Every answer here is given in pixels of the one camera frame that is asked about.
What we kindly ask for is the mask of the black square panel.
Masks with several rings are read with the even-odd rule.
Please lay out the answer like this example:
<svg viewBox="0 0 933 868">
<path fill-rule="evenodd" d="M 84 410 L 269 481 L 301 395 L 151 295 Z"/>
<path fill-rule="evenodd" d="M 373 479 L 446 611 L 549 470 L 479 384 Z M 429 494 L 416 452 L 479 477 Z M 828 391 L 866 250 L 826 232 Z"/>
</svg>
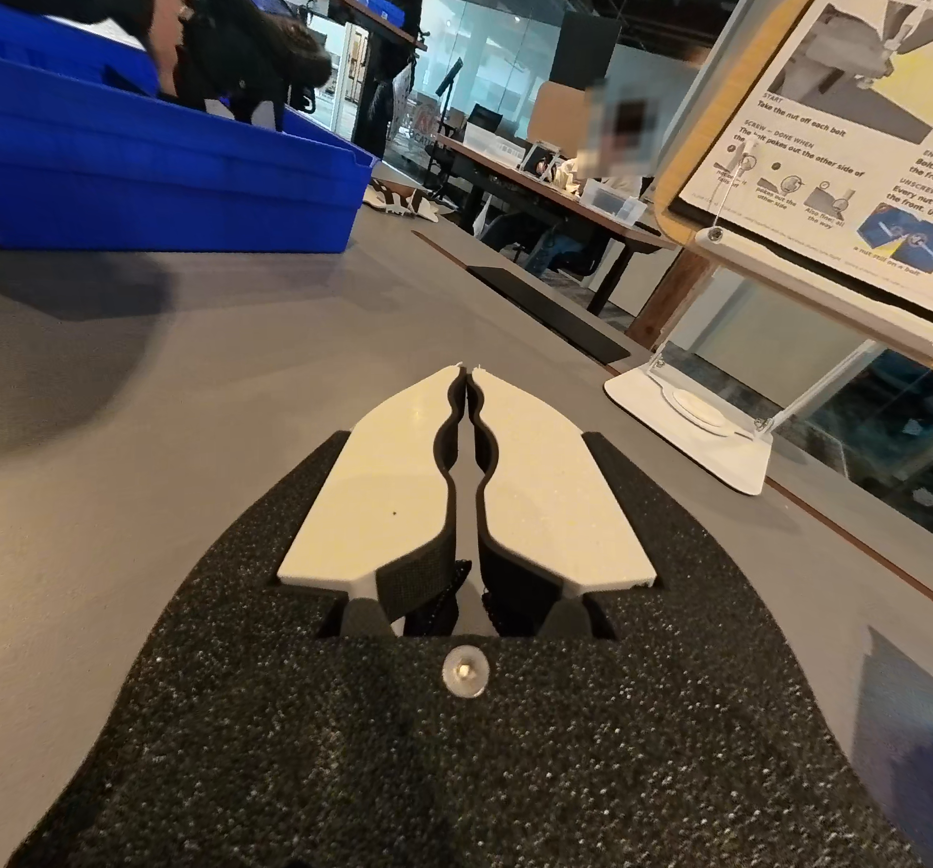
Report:
<svg viewBox="0 0 933 868">
<path fill-rule="evenodd" d="M 621 31 L 619 20 L 566 11 L 549 80 L 581 91 L 600 84 Z"/>
</svg>

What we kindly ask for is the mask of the person's left hand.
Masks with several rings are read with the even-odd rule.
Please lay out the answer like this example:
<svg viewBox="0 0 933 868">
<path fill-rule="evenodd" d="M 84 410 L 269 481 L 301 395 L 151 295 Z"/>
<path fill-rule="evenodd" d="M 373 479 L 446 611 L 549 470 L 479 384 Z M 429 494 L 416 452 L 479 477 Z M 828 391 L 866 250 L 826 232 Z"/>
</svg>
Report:
<svg viewBox="0 0 933 868">
<path fill-rule="evenodd" d="M 190 0 L 153 0 L 147 47 L 157 70 L 159 89 L 172 98 L 177 96 L 178 48 L 184 43 L 184 24 L 190 15 Z"/>
</svg>

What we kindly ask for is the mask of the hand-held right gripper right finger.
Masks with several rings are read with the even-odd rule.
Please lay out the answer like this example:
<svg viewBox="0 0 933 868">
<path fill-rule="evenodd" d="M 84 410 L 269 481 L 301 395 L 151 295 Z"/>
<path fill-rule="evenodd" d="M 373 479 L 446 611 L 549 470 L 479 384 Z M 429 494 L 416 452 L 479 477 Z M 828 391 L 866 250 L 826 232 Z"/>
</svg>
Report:
<svg viewBox="0 0 933 868">
<path fill-rule="evenodd" d="M 476 367 L 466 398 L 483 477 L 476 520 L 496 625 L 542 627 L 563 599 L 650 587 L 657 572 L 584 433 Z"/>
</svg>

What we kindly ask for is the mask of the brown wooden post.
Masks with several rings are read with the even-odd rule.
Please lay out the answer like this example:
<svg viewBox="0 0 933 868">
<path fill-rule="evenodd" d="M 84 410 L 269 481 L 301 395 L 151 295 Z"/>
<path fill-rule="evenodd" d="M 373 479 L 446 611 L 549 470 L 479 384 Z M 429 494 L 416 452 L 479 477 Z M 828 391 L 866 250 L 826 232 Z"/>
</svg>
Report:
<svg viewBox="0 0 933 868">
<path fill-rule="evenodd" d="M 716 262 L 682 249 L 629 325 L 626 338 L 648 351 L 657 350 L 670 338 L 716 271 Z"/>
</svg>

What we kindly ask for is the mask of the wooden office desk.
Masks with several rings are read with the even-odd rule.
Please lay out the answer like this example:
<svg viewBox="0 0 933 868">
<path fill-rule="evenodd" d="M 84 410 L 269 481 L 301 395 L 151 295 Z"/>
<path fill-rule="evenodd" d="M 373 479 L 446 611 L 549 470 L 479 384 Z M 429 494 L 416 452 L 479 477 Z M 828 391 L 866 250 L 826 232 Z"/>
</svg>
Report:
<svg viewBox="0 0 933 868">
<path fill-rule="evenodd" d="M 472 186 L 461 211 L 460 226 L 463 230 L 471 228 L 480 212 L 482 193 L 487 193 L 529 213 L 549 227 L 558 226 L 590 249 L 606 247 L 612 240 L 622 244 L 621 253 L 589 301 L 587 310 L 592 315 L 598 315 L 605 307 L 635 255 L 653 255 L 659 251 L 676 253 L 679 250 L 679 246 L 669 238 L 639 226 L 627 227 L 611 215 L 583 205 L 577 198 L 497 162 L 463 142 L 439 136 L 436 144 L 452 153 L 450 173 Z"/>
</svg>

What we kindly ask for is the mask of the black and white patterned object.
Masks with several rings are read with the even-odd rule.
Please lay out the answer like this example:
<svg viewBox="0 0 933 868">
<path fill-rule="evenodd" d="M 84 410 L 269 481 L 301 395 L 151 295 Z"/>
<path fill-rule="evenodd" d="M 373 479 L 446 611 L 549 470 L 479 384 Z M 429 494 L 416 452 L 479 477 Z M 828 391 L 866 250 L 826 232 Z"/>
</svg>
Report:
<svg viewBox="0 0 933 868">
<path fill-rule="evenodd" d="M 456 217 L 458 209 L 430 198 L 426 190 L 393 179 L 373 177 L 364 191 L 363 204 L 387 216 L 438 222 Z"/>
</svg>

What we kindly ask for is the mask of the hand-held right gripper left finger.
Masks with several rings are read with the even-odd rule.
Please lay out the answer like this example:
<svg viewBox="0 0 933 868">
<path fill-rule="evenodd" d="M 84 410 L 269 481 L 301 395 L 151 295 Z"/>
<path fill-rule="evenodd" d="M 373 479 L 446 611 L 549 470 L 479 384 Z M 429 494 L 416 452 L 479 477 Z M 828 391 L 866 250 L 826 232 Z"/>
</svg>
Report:
<svg viewBox="0 0 933 868">
<path fill-rule="evenodd" d="M 360 419 L 276 572 L 283 585 L 376 602 L 397 625 L 454 580 L 467 371 L 448 365 Z"/>
</svg>

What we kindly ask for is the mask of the tan wooden board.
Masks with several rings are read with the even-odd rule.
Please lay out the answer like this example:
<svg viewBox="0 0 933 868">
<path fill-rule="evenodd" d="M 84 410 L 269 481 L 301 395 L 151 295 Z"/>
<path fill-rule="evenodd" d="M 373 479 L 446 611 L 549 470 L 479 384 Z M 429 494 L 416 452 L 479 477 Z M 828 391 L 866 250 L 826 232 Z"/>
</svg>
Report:
<svg viewBox="0 0 933 868">
<path fill-rule="evenodd" d="M 696 224 L 693 221 L 679 220 L 669 212 L 669 205 L 679 186 L 672 166 L 683 147 L 690 141 L 701 118 L 726 85 L 731 72 L 740 63 L 746 47 L 754 43 L 762 27 L 786 1 L 738 1 L 666 130 L 659 150 L 654 182 L 648 188 L 648 199 L 653 206 L 655 220 L 663 237 L 669 240 L 675 249 L 691 241 Z M 791 2 L 791 13 L 783 19 L 783 23 L 791 22 L 798 15 L 803 1 Z"/>
</svg>

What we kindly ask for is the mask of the blue plastic bin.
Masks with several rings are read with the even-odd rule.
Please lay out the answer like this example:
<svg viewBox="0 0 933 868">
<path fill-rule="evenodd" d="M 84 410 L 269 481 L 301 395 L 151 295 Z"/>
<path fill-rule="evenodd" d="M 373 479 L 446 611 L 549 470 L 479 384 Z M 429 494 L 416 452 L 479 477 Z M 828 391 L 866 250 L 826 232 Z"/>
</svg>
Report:
<svg viewBox="0 0 933 868">
<path fill-rule="evenodd" d="M 138 46 L 2 6 L 1 241 L 16 250 L 338 254 L 376 159 L 164 102 Z"/>
</svg>

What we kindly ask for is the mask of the printed instruction sheet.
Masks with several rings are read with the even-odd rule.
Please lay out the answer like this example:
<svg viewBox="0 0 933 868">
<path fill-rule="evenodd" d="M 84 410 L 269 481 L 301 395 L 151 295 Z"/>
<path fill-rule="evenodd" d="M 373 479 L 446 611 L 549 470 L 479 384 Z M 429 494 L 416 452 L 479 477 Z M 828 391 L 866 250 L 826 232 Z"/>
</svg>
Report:
<svg viewBox="0 0 933 868">
<path fill-rule="evenodd" d="M 671 206 L 931 315 L 932 0 L 809 0 Z"/>
</svg>

